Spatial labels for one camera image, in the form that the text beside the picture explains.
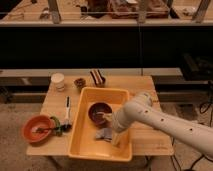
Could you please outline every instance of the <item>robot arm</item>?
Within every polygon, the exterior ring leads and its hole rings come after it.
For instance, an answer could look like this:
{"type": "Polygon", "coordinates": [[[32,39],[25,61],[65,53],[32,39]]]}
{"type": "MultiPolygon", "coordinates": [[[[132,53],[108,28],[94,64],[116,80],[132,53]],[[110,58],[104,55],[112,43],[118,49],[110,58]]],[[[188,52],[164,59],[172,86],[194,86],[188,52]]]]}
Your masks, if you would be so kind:
{"type": "Polygon", "coordinates": [[[151,98],[140,93],[112,115],[112,129],[121,133],[138,121],[159,129],[203,154],[213,157],[213,129],[159,112],[151,107],[151,98]]]}

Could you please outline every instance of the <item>orange bowl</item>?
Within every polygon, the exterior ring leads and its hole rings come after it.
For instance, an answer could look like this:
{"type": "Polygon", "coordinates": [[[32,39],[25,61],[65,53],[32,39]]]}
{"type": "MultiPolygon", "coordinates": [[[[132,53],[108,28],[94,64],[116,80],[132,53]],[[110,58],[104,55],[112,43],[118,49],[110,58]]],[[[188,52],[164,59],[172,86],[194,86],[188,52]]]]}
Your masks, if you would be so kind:
{"type": "Polygon", "coordinates": [[[53,128],[55,124],[45,115],[38,115],[30,118],[22,127],[22,135],[29,143],[36,143],[44,140],[52,130],[36,132],[37,128],[53,128]]]}

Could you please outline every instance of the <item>small jar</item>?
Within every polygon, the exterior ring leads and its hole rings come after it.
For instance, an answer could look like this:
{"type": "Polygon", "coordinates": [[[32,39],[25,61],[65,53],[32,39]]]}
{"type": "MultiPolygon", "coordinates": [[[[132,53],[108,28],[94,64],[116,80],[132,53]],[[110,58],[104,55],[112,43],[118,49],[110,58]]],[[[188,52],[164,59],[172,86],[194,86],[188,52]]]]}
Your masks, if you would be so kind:
{"type": "Polygon", "coordinates": [[[86,86],[86,80],[84,78],[78,78],[74,81],[75,86],[81,92],[82,88],[86,86]]]}

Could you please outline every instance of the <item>small bowl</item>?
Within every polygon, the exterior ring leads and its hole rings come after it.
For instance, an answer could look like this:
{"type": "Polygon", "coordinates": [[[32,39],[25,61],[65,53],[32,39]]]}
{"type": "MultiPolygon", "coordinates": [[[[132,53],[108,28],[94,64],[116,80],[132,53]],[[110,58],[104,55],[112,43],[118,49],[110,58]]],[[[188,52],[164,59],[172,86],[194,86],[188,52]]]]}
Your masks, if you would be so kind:
{"type": "Polygon", "coordinates": [[[22,127],[22,135],[29,143],[37,143],[47,138],[52,130],[45,130],[41,133],[36,132],[36,129],[53,127],[55,127],[55,124],[48,116],[34,116],[30,118],[22,127]]]}
{"type": "Polygon", "coordinates": [[[95,103],[89,108],[89,118],[96,126],[103,126],[107,123],[107,120],[103,118],[98,112],[112,113],[111,107],[106,103],[95,103]]]}

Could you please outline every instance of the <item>white cup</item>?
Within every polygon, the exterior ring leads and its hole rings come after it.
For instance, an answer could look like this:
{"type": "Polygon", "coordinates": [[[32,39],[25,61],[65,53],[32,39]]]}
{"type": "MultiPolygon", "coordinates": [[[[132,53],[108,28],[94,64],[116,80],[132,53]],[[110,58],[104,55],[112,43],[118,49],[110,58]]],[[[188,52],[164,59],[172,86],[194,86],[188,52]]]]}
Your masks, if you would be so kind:
{"type": "Polygon", "coordinates": [[[65,88],[64,84],[64,74],[62,73],[55,73],[51,76],[51,82],[55,86],[58,91],[63,91],[65,88]]]}

